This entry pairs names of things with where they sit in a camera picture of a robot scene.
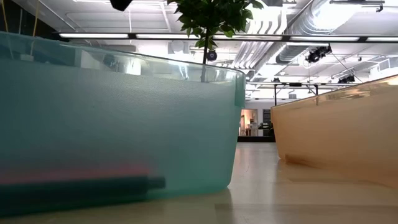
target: potted tree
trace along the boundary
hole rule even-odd
[[[181,12],[179,21],[183,23],[181,31],[187,35],[200,38],[196,47],[204,47],[203,63],[206,63],[207,50],[217,47],[213,36],[221,31],[227,37],[232,37],[237,32],[246,32],[247,19],[253,15],[247,7],[262,9],[263,5],[256,0],[167,0],[167,4],[175,2],[177,9],[174,13]]]

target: white floor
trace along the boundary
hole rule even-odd
[[[239,143],[228,189],[0,219],[1,224],[398,223],[398,190],[278,161],[274,143]]]

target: fluorescent light fixture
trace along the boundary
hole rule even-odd
[[[289,46],[322,46],[322,47],[327,47],[327,46],[329,46],[329,43],[287,42],[286,45],[289,45]]]
[[[294,41],[325,41],[325,42],[333,42],[333,41],[358,41],[359,37],[301,37],[301,36],[292,36],[290,40]]]
[[[367,42],[398,42],[398,37],[368,37]]]
[[[137,39],[190,39],[190,40],[198,40],[199,37],[195,35],[190,35],[188,37],[187,34],[136,34]]]
[[[98,2],[98,3],[111,3],[110,0],[73,0],[74,2]]]
[[[79,39],[128,39],[128,34],[86,34],[86,33],[69,33],[60,34],[63,38],[79,38]]]
[[[269,40],[276,41],[282,40],[281,36],[267,36],[267,35],[233,35],[232,37],[226,37],[224,35],[214,35],[215,40]]]

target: ceiling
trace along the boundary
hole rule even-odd
[[[24,9],[35,14],[37,0],[13,0]],[[309,0],[295,0],[295,6],[286,4],[284,7],[285,26],[298,14]],[[270,16],[268,7],[258,14]],[[107,0],[40,0],[39,19],[46,22],[59,32],[155,32],[155,33],[178,33],[181,23],[177,21],[179,14],[174,14],[175,5],[168,6],[165,1],[134,0],[128,9],[119,12],[112,9]],[[361,7],[348,21],[339,26],[331,34],[336,35],[397,35],[398,23],[398,1],[386,0],[384,10],[376,12],[376,6]],[[283,28],[283,21],[276,20]],[[108,45],[133,45],[137,52],[142,54],[170,57],[167,40],[91,40],[84,44],[106,47]],[[190,50],[189,60],[201,62],[203,53],[195,50],[195,42],[186,41]],[[231,63],[239,51],[243,49],[242,42],[217,42],[218,61],[214,65]],[[333,55],[328,55],[316,64],[308,67],[304,56],[297,57],[288,66],[283,66],[278,72],[258,67],[253,68],[257,74],[257,80],[270,82],[274,77],[279,77],[282,82],[337,82],[341,72],[346,68],[352,69],[355,75],[362,81],[369,80],[370,69],[378,66],[382,61],[380,58],[388,58],[389,55],[398,55],[396,44],[331,44]],[[259,57],[266,57],[269,52],[265,51]],[[258,91],[251,93],[261,95]]]

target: teal plastic bin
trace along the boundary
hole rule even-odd
[[[0,215],[229,184],[242,72],[3,32],[0,68]]]

